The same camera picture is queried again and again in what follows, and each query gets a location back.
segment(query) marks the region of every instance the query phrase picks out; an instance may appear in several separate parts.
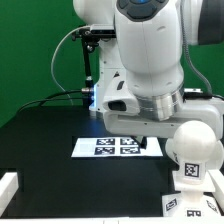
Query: white figurine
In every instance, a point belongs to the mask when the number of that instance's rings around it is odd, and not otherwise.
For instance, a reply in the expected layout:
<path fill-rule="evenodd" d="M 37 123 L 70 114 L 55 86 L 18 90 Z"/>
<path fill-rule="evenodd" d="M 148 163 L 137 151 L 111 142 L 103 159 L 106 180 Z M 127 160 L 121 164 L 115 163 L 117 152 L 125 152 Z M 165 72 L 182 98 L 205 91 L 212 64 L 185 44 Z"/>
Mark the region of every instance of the white figurine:
<path fill-rule="evenodd" d="M 214 198 L 204 192 L 215 192 L 206 164 L 217 169 L 215 151 L 223 151 L 213 130 L 200 121 L 189 121 L 181 125 L 174 139 L 167 144 L 169 155 L 179 163 L 178 171 L 173 172 L 174 186 L 179 194 L 163 196 L 164 216 L 220 216 Z"/>

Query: black table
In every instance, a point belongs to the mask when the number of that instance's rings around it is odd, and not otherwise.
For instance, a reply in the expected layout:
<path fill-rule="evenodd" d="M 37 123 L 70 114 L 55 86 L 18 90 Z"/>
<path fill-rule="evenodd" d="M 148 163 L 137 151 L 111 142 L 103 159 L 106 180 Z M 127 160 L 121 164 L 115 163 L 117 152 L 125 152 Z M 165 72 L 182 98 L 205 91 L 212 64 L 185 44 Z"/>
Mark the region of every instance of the black table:
<path fill-rule="evenodd" d="M 162 216 L 173 193 L 166 156 L 72 159 L 78 137 L 112 136 L 82 107 L 23 110 L 0 129 L 0 171 L 16 171 L 20 189 L 3 218 Z"/>

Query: green wall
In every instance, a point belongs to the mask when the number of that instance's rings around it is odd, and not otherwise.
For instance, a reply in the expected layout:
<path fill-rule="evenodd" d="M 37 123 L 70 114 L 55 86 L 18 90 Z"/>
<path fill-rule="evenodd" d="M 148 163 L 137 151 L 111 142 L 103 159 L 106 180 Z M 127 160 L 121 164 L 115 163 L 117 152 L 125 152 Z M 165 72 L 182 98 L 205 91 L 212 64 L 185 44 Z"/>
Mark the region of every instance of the green wall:
<path fill-rule="evenodd" d="M 58 92 L 50 74 L 53 52 L 60 40 L 81 24 L 72 0 L 0 0 L 0 126 L 24 103 Z M 224 45 L 192 47 L 191 54 L 214 92 L 224 94 Z M 96 75 L 97 55 L 91 57 Z M 203 87 L 182 63 L 186 86 Z M 56 77 L 66 89 L 84 86 L 79 41 L 68 40 L 60 51 Z"/>

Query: white paper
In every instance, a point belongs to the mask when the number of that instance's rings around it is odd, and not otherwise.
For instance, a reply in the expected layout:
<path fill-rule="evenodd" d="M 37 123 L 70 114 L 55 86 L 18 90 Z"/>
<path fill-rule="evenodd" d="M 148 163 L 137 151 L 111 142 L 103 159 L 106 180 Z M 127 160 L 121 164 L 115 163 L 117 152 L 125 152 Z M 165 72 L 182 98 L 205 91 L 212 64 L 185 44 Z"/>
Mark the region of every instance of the white paper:
<path fill-rule="evenodd" d="M 146 149 L 131 138 L 78 138 L 72 157 L 163 156 L 157 138 L 147 138 Z"/>

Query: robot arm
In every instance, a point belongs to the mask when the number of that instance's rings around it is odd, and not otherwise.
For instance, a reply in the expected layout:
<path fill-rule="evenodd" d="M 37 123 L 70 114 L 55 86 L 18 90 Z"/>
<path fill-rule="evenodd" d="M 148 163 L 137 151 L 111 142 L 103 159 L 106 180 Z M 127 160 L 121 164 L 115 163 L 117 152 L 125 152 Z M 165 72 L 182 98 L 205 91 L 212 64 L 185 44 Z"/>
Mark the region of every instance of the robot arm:
<path fill-rule="evenodd" d="M 99 105 L 104 107 L 101 111 L 110 132 L 167 138 L 173 137 L 182 123 L 201 120 L 214 130 L 217 139 L 222 137 L 220 110 L 210 101 L 201 105 L 183 101 L 181 2 L 74 0 L 77 14 L 88 24 L 113 24 L 115 17 L 117 42 L 100 44 L 101 82 L 97 86 L 104 91 L 99 89 L 96 99 L 98 110 Z M 188 42 L 221 42 L 223 11 L 221 0 L 185 1 Z"/>

